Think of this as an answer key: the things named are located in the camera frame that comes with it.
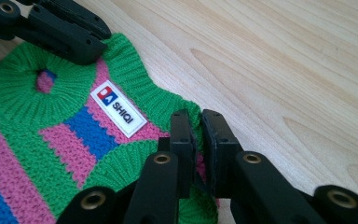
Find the brass grommet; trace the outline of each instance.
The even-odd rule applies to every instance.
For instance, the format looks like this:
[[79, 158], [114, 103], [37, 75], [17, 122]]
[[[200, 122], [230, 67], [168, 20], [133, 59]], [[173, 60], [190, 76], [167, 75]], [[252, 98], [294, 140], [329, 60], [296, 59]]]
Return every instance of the brass grommet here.
[[157, 164], [165, 164], [171, 161], [171, 157], [165, 154], [157, 155], [153, 161]]
[[340, 190], [332, 189], [328, 191], [327, 197], [331, 202], [344, 208], [355, 208], [357, 206], [356, 200], [351, 195]]
[[243, 159], [249, 163], [260, 163], [261, 162], [261, 158], [255, 154], [246, 154], [243, 156]]
[[0, 8], [3, 12], [5, 12], [7, 14], [11, 14], [14, 12], [14, 7], [8, 3], [1, 3]]
[[81, 201], [81, 207], [85, 210], [93, 210], [106, 201], [106, 196], [101, 191], [93, 191]]

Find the red logo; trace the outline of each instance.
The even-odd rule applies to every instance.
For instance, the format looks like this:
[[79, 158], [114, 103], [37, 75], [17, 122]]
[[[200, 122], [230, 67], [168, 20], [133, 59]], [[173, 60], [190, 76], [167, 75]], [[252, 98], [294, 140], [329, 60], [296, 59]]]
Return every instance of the red logo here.
[[98, 98], [100, 98], [101, 100], [103, 100], [103, 98], [105, 98], [106, 96], [108, 96], [110, 94], [110, 92], [112, 92], [112, 89], [110, 89], [110, 87], [105, 87], [103, 90], [101, 90], [100, 92], [98, 92]]

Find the wooden table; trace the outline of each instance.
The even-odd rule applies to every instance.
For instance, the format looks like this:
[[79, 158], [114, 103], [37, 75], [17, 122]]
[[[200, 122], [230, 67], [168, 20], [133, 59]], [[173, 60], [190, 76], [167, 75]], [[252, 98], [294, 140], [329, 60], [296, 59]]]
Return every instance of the wooden table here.
[[[358, 1], [78, 1], [294, 187], [358, 193]], [[17, 42], [0, 40], [0, 59]], [[228, 201], [221, 223], [232, 223]]]

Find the white label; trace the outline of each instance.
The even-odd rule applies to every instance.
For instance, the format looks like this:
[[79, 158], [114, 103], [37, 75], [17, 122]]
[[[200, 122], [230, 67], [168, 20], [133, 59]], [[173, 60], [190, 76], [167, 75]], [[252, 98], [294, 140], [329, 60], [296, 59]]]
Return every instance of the white label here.
[[91, 93], [106, 115], [128, 137], [132, 137], [147, 120], [109, 80]]

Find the knitted sweater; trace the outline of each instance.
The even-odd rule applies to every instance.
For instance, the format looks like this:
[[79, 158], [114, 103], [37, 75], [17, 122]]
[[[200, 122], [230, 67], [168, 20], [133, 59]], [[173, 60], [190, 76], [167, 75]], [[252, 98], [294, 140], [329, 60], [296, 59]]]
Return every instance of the knitted sweater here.
[[[0, 62], [0, 223], [54, 223], [82, 189], [116, 191], [139, 177], [171, 113], [186, 108], [202, 145], [199, 107], [157, 87], [121, 34], [80, 66], [24, 43]], [[110, 80], [146, 119], [127, 137], [90, 93]], [[193, 188], [180, 223], [215, 223], [212, 198]]]

